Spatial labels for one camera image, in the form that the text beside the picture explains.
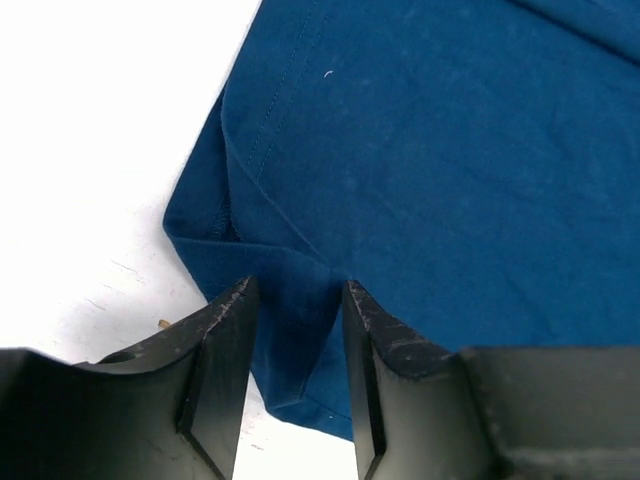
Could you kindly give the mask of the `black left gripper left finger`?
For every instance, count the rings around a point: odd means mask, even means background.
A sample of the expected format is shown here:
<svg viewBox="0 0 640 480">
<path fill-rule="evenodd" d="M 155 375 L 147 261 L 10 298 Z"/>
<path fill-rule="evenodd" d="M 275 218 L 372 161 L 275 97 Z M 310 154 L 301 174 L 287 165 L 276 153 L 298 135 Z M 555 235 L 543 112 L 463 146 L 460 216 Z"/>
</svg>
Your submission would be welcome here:
<svg viewBox="0 0 640 480">
<path fill-rule="evenodd" d="M 229 479 L 257 330 L 244 278 L 96 363 L 1 353 L 5 479 Z"/>
</svg>

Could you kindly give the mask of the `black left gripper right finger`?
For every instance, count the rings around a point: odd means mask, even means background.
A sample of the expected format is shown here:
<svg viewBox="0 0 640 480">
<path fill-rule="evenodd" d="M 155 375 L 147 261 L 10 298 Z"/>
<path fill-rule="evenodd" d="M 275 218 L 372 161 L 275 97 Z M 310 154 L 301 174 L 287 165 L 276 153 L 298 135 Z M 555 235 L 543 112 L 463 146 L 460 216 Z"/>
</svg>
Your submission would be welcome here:
<svg viewBox="0 0 640 480">
<path fill-rule="evenodd" d="M 635 347 L 452 353 L 355 281 L 342 293 L 362 479 L 635 479 Z"/>
</svg>

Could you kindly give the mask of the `blue printed t shirt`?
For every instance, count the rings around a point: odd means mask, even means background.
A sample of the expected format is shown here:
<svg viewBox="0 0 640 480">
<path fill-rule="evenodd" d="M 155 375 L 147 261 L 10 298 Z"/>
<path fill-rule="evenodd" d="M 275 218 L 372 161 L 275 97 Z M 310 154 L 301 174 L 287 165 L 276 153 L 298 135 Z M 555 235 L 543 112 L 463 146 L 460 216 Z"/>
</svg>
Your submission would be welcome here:
<svg viewBox="0 0 640 480">
<path fill-rule="evenodd" d="M 447 349 L 639 340 L 635 1 L 265 1 L 163 227 L 258 280 L 267 411 L 350 438 L 343 284 Z"/>
</svg>

